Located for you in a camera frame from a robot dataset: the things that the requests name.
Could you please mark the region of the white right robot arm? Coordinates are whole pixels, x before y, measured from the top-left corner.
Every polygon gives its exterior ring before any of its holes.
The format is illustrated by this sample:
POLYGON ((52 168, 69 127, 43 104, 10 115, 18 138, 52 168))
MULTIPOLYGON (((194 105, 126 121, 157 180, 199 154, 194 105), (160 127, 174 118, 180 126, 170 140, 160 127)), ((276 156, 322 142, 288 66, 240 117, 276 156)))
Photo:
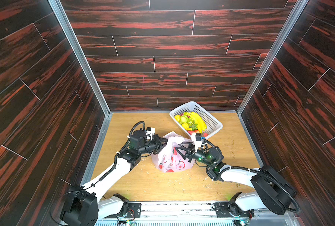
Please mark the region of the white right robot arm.
POLYGON ((189 162, 202 163, 213 181, 234 182, 254 189, 251 193, 238 192, 230 199, 227 211, 233 217, 251 218, 255 209, 267 209, 276 215, 301 211, 295 199, 296 189, 271 166, 250 169, 227 165, 220 148, 207 140, 203 140, 200 147, 193 142, 183 142, 173 152, 189 162))

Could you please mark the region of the small green fake fruit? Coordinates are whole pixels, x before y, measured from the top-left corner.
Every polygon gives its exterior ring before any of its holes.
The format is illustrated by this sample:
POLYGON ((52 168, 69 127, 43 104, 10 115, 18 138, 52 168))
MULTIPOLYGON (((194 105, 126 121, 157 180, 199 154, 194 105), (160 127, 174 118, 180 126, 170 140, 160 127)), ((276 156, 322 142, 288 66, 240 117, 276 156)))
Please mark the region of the small green fake fruit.
POLYGON ((188 125, 191 126, 194 124, 194 120, 189 118, 188 121, 187 121, 188 125))

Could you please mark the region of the pink plastic bag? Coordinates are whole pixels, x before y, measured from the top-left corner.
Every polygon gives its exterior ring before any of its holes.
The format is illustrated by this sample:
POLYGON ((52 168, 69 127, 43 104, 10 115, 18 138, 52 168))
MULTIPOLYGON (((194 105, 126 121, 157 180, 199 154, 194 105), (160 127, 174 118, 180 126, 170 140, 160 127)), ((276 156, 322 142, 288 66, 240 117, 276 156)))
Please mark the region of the pink plastic bag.
POLYGON ((183 159, 180 153, 175 149, 176 147, 188 147, 189 144, 183 142, 192 142, 183 136, 176 134, 175 132, 170 132, 166 134, 163 138, 167 138, 166 146, 158 153, 151 156, 152 162, 155 167, 163 172, 181 172, 193 168, 195 165, 195 160, 183 159))

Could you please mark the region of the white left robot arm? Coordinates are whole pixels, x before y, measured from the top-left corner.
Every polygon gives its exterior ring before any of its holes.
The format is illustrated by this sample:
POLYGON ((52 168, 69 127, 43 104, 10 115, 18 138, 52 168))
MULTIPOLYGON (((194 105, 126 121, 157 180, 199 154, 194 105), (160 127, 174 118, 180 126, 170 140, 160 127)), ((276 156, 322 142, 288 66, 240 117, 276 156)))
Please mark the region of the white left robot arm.
POLYGON ((60 220, 63 226, 93 226, 111 215, 124 216, 128 199, 115 194, 103 200, 105 193, 140 162, 142 157, 158 154, 167 139, 152 133, 152 129, 130 133, 127 142, 114 156, 113 164, 93 180, 82 186, 74 185, 62 197, 65 203, 60 220))

